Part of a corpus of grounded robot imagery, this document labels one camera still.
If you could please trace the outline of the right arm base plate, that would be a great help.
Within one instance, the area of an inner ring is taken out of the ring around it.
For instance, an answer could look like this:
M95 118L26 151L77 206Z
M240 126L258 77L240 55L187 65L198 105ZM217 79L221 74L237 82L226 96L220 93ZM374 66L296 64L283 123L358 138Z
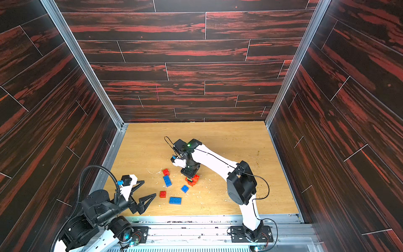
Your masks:
M255 231L252 231L241 226L231 226L227 230L227 234L230 235L232 243L272 243L274 238L271 228L269 226L261 226Z

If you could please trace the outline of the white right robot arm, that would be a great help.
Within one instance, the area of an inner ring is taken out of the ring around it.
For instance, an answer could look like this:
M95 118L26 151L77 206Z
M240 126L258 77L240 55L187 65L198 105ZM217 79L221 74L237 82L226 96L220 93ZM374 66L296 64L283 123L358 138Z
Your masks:
M257 182L248 163L228 160L203 144L196 148L184 145L177 156L172 156L171 162L182 168L181 173L189 179L196 175L201 164L221 176L227 183L229 197L240 207L244 236L252 242L258 239L263 222L254 205Z

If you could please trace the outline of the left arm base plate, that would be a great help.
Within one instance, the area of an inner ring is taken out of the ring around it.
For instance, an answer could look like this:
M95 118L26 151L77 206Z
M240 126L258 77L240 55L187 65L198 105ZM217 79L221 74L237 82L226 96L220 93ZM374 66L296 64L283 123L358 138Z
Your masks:
M137 246L139 244L145 244L148 239L149 229L148 226L133 226L131 245Z

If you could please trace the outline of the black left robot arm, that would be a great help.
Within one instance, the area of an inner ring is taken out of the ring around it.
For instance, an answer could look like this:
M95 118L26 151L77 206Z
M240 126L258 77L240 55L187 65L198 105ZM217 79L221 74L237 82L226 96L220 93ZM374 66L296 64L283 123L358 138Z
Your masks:
M121 215L125 210L143 214L156 194L150 194L136 201L132 194L144 181L133 174L114 180L116 190L111 199L106 190L96 190L80 200L81 209L75 213L56 235L52 252L104 252L116 244L121 249L134 247L147 240L146 227L134 228Z

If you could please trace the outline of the long red lego brick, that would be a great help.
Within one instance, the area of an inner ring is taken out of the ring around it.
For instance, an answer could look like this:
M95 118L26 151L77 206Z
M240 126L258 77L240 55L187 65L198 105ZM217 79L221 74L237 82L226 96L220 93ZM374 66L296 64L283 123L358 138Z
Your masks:
M188 185L190 185L190 186L194 186L196 184L195 179L189 179L189 178L186 177L185 180L188 183Z
M200 178L200 176L199 175L195 175L192 179L195 179L196 180L196 183L198 182L198 180L199 180L199 178Z

